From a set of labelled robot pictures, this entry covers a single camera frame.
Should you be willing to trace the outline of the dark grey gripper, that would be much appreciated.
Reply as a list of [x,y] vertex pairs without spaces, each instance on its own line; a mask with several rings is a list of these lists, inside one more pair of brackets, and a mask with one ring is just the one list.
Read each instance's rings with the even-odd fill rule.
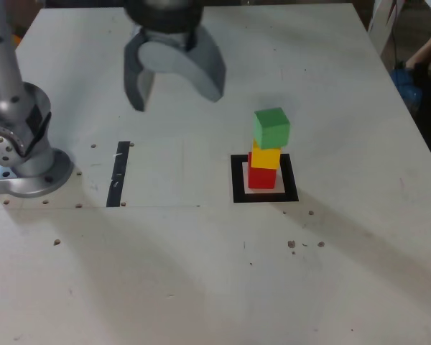
[[226,65],[216,41],[203,26],[178,33],[133,28],[124,47],[124,92],[136,111],[146,110],[154,73],[180,75],[212,102],[224,94]]

